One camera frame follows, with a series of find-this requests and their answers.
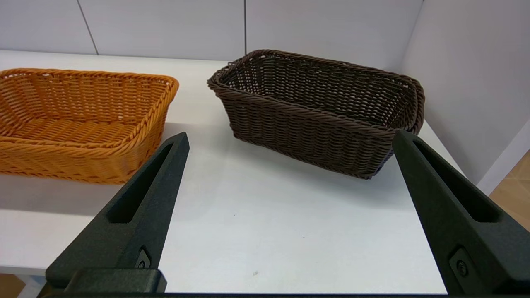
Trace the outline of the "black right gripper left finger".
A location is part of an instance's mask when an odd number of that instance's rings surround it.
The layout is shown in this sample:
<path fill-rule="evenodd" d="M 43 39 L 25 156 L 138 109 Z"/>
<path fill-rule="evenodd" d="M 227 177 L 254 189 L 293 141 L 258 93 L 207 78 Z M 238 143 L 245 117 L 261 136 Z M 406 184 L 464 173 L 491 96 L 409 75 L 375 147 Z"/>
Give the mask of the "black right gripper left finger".
<path fill-rule="evenodd" d="M 190 150 L 168 138 L 46 269 L 65 288 L 82 269 L 157 269 Z"/>

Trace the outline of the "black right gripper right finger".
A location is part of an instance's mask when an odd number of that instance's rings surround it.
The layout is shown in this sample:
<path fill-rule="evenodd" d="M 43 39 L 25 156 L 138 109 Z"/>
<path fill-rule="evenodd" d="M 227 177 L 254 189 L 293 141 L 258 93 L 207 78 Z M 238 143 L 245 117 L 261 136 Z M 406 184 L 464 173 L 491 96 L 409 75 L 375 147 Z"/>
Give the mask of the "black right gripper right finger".
<path fill-rule="evenodd" d="M 393 151 L 447 293 L 528 294 L 528 230 L 418 136 Z"/>

